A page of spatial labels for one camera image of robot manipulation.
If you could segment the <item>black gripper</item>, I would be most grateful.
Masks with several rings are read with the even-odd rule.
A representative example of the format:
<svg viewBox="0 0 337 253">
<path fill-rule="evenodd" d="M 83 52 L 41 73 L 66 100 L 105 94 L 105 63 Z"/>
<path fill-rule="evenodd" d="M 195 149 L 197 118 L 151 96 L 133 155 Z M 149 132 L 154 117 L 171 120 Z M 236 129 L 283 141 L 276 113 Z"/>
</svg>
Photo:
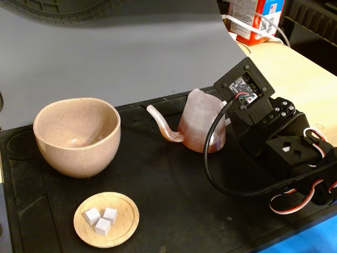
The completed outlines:
<svg viewBox="0 0 337 253">
<path fill-rule="evenodd" d="M 231 123 L 241 148 L 260 167 L 272 168 L 272 158 L 268 141 L 282 136 L 302 136 L 309 126 L 303 112 L 284 98 L 255 99 L 248 108 L 234 103 L 231 109 Z"/>
</svg>

